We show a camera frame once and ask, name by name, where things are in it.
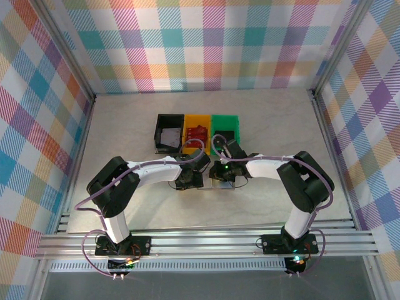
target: aluminum rail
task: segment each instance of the aluminum rail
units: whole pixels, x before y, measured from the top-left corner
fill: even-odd
[[[357,231],[352,220],[316,221],[315,228],[326,235],[325,256],[374,256],[378,254],[370,231]],[[246,228],[189,228],[148,229],[131,231],[135,236],[151,236],[149,258],[205,259],[205,258],[276,258],[293,255],[264,255],[256,246],[262,234],[279,234],[281,225]],[[314,232],[321,248],[322,236]],[[59,233],[45,235],[37,249],[37,259],[84,259],[81,242],[85,234]],[[96,257],[95,237],[86,240],[85,250],[91,259]]]

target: metal plate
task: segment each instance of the metal plate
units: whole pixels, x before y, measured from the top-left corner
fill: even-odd
[[[303,241],[293,250],[290,251],[285,245],[281,244],[280,234],[265,234],[261,236],[262,251],[264,254],[317,254],[318,244],[315,234],[309,233]]]

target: plaid wall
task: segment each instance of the plaid wall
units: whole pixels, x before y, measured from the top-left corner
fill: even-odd
[[[351,201],[400,299],[400,0],[375,0],[323,92]]]
[[[28,0],[0,1],[0,299],[21,299],[89,101]]]
[[[309,88],[357,1],[46,2],[96,92],[145,93]]]

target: metal frame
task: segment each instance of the metal frame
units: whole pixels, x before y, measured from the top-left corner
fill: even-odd
[[[336,167],[337,172],[339,173],[341,186],[342,186],[342,189],[346,196],[346,200],[347,200],[347,204],[350,209],[350,214],[352,216],[352,220],[354,221],[355,227],[360,232],[362,232],[361,225],[357,218],[356,209],[354,208],[354,205],[350,200],[349,191],[348,191],[347,186],[343,179],[344,176],[343,176],[343,172],[339,166],[338,156],[336,155],[336,153],[334,151],[334,147],[332,144],[332,137],[329,133],[328,125],[327,125],[325,119],[322,117],[323,109],[321,107],[321,101],[323,101],[323,97],[322,97],[322,95],[315,96],[312,91],[309,91],[309,97],[311,99],[312,106],[314,108],[315,115],[317,117],[317,121],[319,124],[319,128],[322,132],[322,136],[324,138],[327,150],[328,150],[329,155]],[[383,270],[383,264],[382,264],[382,261],[379,258],[379,256],[364,256],[363,259],[364,259],[364,264],[365,264],[365,267],[367,270],[369,280],[371,282],[372,290],[374,291],[374,295],[375,295],[376,299],[379,299],[379,300],[395,299],[393,290],[390,287],[389,279]]]
[[[337,221],[316,221],[316,228],[326,235],[327,256],[369,256],[377,255],[374,238],[369,231],[358,231],[351,219]],[[246,226],[244,228],[179,228],[149,229],[131,231],[135,236],[151,236],[151,253],[146,259],[199,259],[199,258],[276,258],[289,255],[264,255],[256,246],[262,234],[279,234],[282,225]],[[37,259],[84,259],[81,242],[84,234],[56,234],[43,236],[37,249]],[[317,242],[322,243],[316,232]],[[95,238],[89,237],[85,249],[93,259]]]
[[[353,203],[350,200],[350,194],[347,189],[346,183],[344,182],[344,174],[340,168],[339,164],[339,159],[338,156],[335,154],[334,147],[332,144],[332,137],[328,131],[328,125],[326,124],[326,121],[323,118],[324,112],[323,109],[320,105],[320,102],[314,97],[314,94],[312,91],[308,91],[308,96],[311,100],[312,108],[314,109],[315,116],[317,118],[317,122],[319,125],[319,129],[321,130],[322,137],[324,139],[326,149],[329,153],[329,156],[331,157],[332,163],[334,164],[334,167],[336,168],[336,172],[339,174],[339,180],[341,183],[341,187],[344,193],[344,196],[346,197],[347,205],[349,206],[350,209],[350,215],[352,217],[352,220],[354,221],[354,225],[358,230],[361,230],[361,224],[357,219],[357,214],[356,214],[356,209],[353,206]]]
[[[358,26],[361,24],[361,21],[364,19],[365,15],[368,12],[368,9],[371,7],[374,0],[360,0],[356,9],[354,10],[349,24],[344,29],[344,32],[335,47],[335,50],[332,54],[332,58],[329,60],[326,69],[322,73],[316,84],[315,94],[320,95],[324,86],[329,81],[331,76],[333,75],[334,70],[339,64],[339,61],[343,57],[343,54],[346,52],[353,36],[355,35]]]
[[[68,43],[64,39],[63,33],[60,31],[57,24],[54,22],[54,19],[51,17],[48,8],[41,0],[30,0],[30,2],[35,9],[37,15],[43,22],[44,26],[46,27],[47,31],[49,31],[49,34],[55,45],[57,46],[58,51],[66,60],[67,65],[71,69],[71,72],[74,74],[74,77],[81,86],[86,97],[89,98],[91,101],[94,101],[94,99],[96,98],[96,94],[90,86],[89,81],[83,73],[82,69],[79,67],[76,58],[74,57],[68,46]]]
[[[78,180],[78,174],[79,174],[79,170],[81,168],[81,164],[82,164],[82,160],[83,160],[83,153],[86,147],[86,142],[88,140],[88,135],[89,135],[89,130],[90,130],[90,125],[92,122],[92,117],[93,117],[93,112],[94,112],[94,104],[96,103],[96,101],[92,102],[90,108],[89,108],[89,112],[87,115],[87,120],[86,120],[86,124],[85,127],[83,129],[82,132],[82,137],[81,137],[81,142],[79,143],[79,147],[75,156],[75,164],[72,168],[72,173],[71,176],[69,177],[69,181],[67,184],[67,189],[66,192],[64,193],[64,196],[61,200],[61,206],[59,211],[57,212],[57,216],[56,216],[56,220],[57,222],[54,224],[54,227],[52,229],[52,232],[54,234],[58,233],[59,231],[59,226],[60,224],[62,224],[63,222],[61,221],[61,219],[63,218],[63,212],[64,211],[69,211],[71,208],[71,201],[72,201],[72,197],[74,194],[74,190],[75,190],[75,185],[76,182]]]

